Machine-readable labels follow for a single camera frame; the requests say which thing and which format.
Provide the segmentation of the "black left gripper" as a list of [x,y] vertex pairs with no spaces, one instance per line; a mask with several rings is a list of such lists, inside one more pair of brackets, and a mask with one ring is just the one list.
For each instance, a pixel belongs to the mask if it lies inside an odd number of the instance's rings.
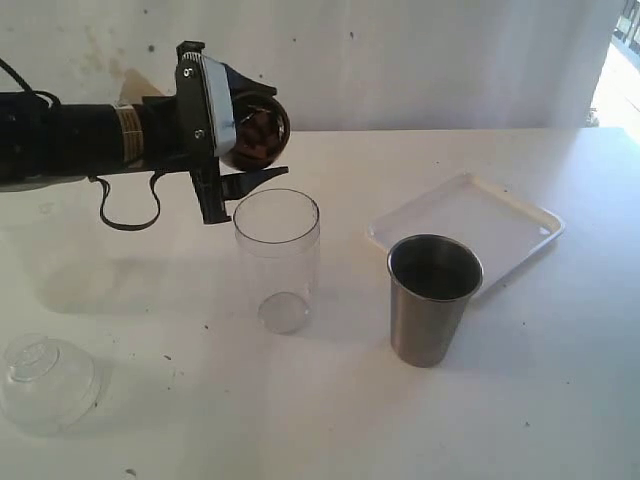
[[[154,169],[159,174],[187,172],[198,200],[203,222],[225,221],[224,200],[241,200],[260,185],[289,172],[287,166],[226,174],[221,177],[211,106],[206,86],[205,44],[184,41],[176,47],[175,117],[181,141],[180,151],[161,160]],[[277,89],[254,81],[224,64],[231,99],[246,95],[275,97]]]

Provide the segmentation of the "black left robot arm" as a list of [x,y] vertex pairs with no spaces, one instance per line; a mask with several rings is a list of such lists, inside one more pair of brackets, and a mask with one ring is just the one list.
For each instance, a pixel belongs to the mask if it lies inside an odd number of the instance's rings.
[[18,192],[97,182],[109,175],[189,174],[204,224],[230,221],[226,202],[241,200],[287,173],[275,166],[291,132],[277,90],[204,55],[204,43],[176,48],[176,92],[138,103],[63,104],[34,90],[7,63],[19,85],[1,95],[1,189]]

